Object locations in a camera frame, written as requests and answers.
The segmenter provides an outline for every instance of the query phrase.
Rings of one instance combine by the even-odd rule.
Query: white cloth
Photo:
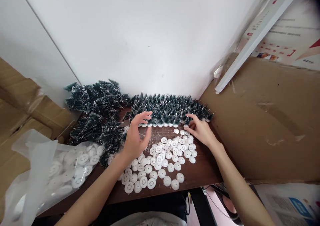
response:
[[[111,226],[187,226],[181,218],[165,212],[145,212],[131,214]]]

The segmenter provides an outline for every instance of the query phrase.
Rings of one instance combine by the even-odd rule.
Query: clear plastic bag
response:
[[[37,215],[77,191],[99,162],[104,146],[59,144],[32,129],[12,150],[28,158],[31,169],[17,176],[8,188],[1,226],[30,226]]]

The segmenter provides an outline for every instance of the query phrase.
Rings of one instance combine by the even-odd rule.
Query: cable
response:
[[[239,218],[239,215],[237,215],[237,217],[236,218],[230,218],[229,216],[227,216],[227,215],[225,215],[219,208],[218,208],[218,206],[214,203],[214,201],[212,200],[212,198],[210,197],[210,195],[207,193],[206,195],[208,195],[209,196],[209,198],[211,199],[211,201],[213,202],[213,204],[214,204],[214,206],[216,206],[217,207],[217,209],[224,215],[224,216],[226,216],[227,218],[229,218],[229,219],[232,219],[232,220],[236,220],[237,218]]]
[[[189,195],[187,194],[187,198],[188,198],[188,209],[189,209],[189,213],[188,213],[188,210],[187,210],[187,215],[189,215],[190,214],[190,202],[189,202]]]

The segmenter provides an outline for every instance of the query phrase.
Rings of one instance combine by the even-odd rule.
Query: left hand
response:
[[[122,151],[123,156],[128,159],[128,162],[132,162],[135,158],[138,158],[140,154],[146,149],[151,138],[151,128],[148,127],[146,136],[144,139],[140,139],[138,125],[140,123],[147,124],[145,119],[151,119],[152,112],[142,112],[137,114],[131,121],[130,129],[127,132],[126,142]]]

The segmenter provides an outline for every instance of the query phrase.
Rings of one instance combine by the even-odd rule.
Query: forearm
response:
[[[246,226],[274,225],[269,213],[234,166],[223,145],[213,145],[209,148],[217,161],[224,184],[242,223]]]
[[[100,214],[113,186],[121,173],[130,164],[121,154],[115,156],[111,165],[73,204],[67,213],[56,224],[87,226]]]

